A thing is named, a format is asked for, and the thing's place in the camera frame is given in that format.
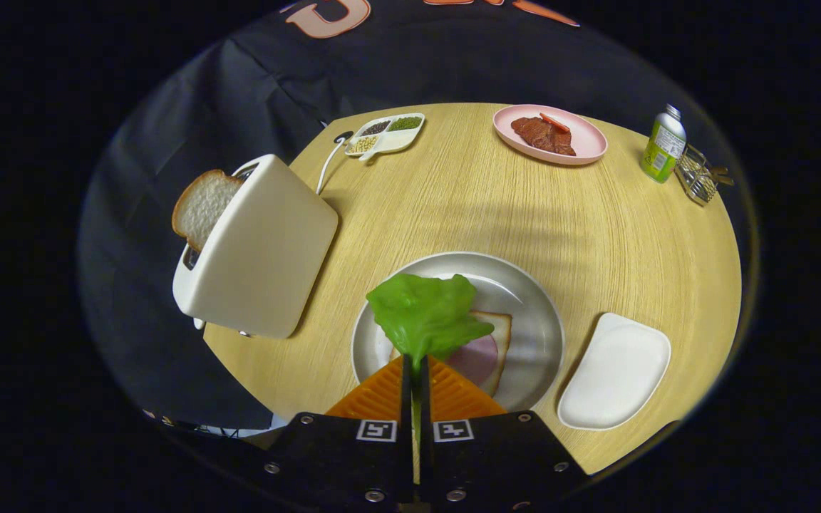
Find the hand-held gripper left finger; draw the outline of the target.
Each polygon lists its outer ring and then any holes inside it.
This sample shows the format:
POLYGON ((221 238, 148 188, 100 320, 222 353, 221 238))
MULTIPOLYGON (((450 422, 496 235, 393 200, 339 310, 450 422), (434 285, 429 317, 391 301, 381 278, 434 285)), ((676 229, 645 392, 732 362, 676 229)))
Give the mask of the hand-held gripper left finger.
POLYGON ((394 358, 325 415, 247 438, 259 486, 294 509, 399 510, 413 501, 413 364, 394 358))

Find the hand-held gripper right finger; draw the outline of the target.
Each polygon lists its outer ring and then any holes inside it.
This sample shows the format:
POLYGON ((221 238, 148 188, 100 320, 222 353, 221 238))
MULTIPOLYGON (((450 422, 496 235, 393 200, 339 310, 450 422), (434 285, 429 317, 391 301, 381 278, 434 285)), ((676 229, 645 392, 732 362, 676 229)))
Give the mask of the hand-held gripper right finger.
POLYGON ((591 483, 533 411, 439 421, 447 367, 420 367, 420 499, 433 511, 549 511, 591 483))

